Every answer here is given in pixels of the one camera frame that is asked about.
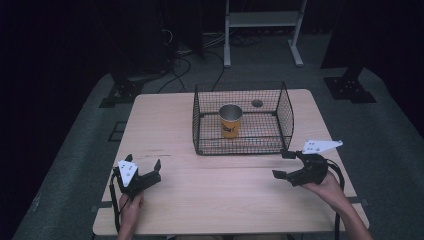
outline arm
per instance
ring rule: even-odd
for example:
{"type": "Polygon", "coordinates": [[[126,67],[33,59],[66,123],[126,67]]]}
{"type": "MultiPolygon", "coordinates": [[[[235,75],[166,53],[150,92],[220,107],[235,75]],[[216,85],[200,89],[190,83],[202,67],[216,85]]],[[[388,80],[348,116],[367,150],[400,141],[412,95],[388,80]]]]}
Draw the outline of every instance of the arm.
{"type": "Polygon", "coordinates": [[[340,215],[350,240],[372,239],[371,233],[365,227],[362,219],[359,217],[355,208],[353,208],[352,204],[346,198],[346,195],[340,188],[337,179],[331,172],[327,173],[327,176],[324,178],[324,181],[320,185],[315,183],[307,183],[302,185],[302,187],[317,194],[340,215]]]}
{"type": "Polygon", "coordinates": [[[119,199],[121,210],[121,229],[118,233],[118,240],[131,240],[135,228],[137,227],[138,216],[144,202],[143,192],[137,194],[133,200],[127,194],[122,194],[119,199]]]}

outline metal wire cage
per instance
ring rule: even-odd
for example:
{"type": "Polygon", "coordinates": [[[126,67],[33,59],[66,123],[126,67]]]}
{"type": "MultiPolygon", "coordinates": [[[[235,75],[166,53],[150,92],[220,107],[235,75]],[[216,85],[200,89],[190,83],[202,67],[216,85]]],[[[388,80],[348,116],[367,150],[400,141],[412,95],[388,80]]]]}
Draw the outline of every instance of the metal wire cage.
{"type": "Polygon", "coordinates": [[[193,143],[198,155],[275,154],[288,150],[294,119],[284,82],[197,84],[193,104],[193,143]],[[221,134],[219,109],[243,110],[236,138],[221,134]]]}

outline white stand leg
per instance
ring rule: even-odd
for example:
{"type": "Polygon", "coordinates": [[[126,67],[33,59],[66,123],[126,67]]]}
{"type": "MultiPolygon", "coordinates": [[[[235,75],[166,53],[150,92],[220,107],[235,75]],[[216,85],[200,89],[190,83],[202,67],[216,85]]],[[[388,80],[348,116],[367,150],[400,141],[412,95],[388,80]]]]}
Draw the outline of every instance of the white stand leg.
{"type": "Polygon", "coordinates": [[[296,63],[296,66],[298,66],[298,67],[303,67],[303,61],[302,61],[302,58],[300,57],[299,51],[297,50],[296,44],[297,44],[297,40],[299,38],[300,28],[302,26],[303,15],[305,13],[305,8],[306,8],[306,2],[307,2],[307,0],[302,1],[302,6],[300,8],[300,11],[299,11],[299,14],[298,14],[297,20],[296,20],[296,27],[294,29],[293,39],[288,41],[290,51],[292,52],[292,55],[293,55],[293,59],[296,63]]]}
{"type": "Polygon", "coordinates": [[[226,7],[225,7],[224,67],[231,67],[231,55],[230,55],[230,3],[229,3],[229,0],[227,0],[226,7]]]}

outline dark background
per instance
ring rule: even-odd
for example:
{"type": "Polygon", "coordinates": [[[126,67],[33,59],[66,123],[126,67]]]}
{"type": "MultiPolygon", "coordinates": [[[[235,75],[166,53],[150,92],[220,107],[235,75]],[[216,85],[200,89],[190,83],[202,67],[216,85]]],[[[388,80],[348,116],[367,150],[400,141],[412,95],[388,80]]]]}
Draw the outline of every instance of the dark background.
{"type": "MultiPolygon", "coordinates": [[[[129,7],[135,2],[1,1],[0,227],[6,238],[25,215],[87,96],[111,65],[121,73],[166,70],[172,53],[163,47],[161,25],[175,31],[176,45],[182,41],[200,55],[200,31],[223,30],[223,0],[144,0],[129,7]],[[131,15],[131,10],[140,14],[131,15]]],[[[299,6],[292,1],[231,2],[233,11],[299,6]]],[[[307,5],[303,33],[333,30],[323,68],[346,67],[359,58],[383,79],[423,134],[422,1],[342,3],[317,0],[307,5]]]]}

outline wooden table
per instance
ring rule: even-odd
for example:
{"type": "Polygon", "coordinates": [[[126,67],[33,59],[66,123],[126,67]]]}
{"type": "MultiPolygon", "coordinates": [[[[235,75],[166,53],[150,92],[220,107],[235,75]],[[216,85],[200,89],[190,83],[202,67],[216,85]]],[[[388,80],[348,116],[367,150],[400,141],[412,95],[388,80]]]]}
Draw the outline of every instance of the wooden table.
{"type": "MultiPolygon", "coordinates": [[[[333,140],[311,93],[303,89],[288,93],[295,123],[289,150],[301,150],[307,139],[333,140]]],[[[140,95],[134,102],[114,166],[128,154],[139,164],[140,175],[152,171],[157,159],[162,163],[162,181],[145,190],[136,234],[334,230],[335,213],[327,204],[315,194],[272,175],[272,170],[292,172],[302,168],[300,160],[282,159],[278,154],[196,155],[192,140],[193,98],[193,93],[152,94],[140,95]]],[[[341,167],[346,195],[356,196],[337,150],[322,155],[341,167]]],[[[102,201],[111,201],[108,186],[102,201]]],[[[362,206],[354,207],[369,226],[362,206]]],[[[117,235],[112,207],[99,209],[93,232],[117,235]]]]}

